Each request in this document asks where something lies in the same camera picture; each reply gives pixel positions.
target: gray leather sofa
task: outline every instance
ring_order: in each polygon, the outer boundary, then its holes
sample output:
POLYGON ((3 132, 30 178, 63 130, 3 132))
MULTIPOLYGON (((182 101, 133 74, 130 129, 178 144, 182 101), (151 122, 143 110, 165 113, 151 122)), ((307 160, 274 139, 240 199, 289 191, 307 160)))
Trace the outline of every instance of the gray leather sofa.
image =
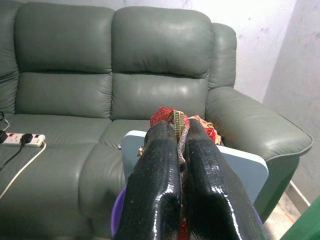
MULTIPOLYGON (((124 186, 118 144, 161 106, 200 115, 226 146, 265 159, 254 206, 266 220, 312 138, 234 90, 236 45, 230 27, 191 10, 0 1, 0 111, 8 132, 47 143, 0 200, 0 233, 109 237, 124 186)), ((0 163, 16 151, 0 145, 0 163)), ((25 147, 0 172, 1 192, 38 151, 25 147)))

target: white power strip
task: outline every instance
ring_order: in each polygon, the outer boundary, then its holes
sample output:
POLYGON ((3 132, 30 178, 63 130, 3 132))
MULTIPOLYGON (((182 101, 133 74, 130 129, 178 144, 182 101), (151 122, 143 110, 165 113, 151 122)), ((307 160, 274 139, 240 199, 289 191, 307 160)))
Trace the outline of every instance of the white power strip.
MULTIPOLYGON (((6 133, 8 137, 6 140, 0 144, 1 145, 7 145, 7 146, 20 146, 21 142, 20 139, 24 135, 24 133, 6 133)), ((45 135, 42 134, 32 134, 33 138, 31 142, 26 143, 24 146, 25 147, 34 147, 34 148, 39 148, 43 144, 43 142, 46 139, 45 135)))

